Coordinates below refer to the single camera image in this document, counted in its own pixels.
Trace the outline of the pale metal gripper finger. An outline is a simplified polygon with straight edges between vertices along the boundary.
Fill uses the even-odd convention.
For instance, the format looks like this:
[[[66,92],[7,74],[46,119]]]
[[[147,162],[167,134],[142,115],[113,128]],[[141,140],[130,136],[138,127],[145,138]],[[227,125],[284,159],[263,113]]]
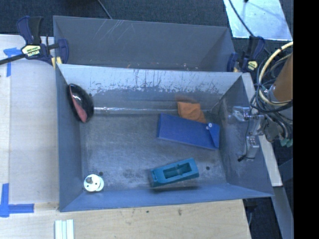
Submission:
[[[251,109],[249,107],[234,106],[231,114],[228,116],[228,123],[234,124],[236,122],[244,123],[250,119]]]
[[[257,152],[259,151],[260,145],[258,138],[254,135],[246,137],[246,158],[255,159]]]

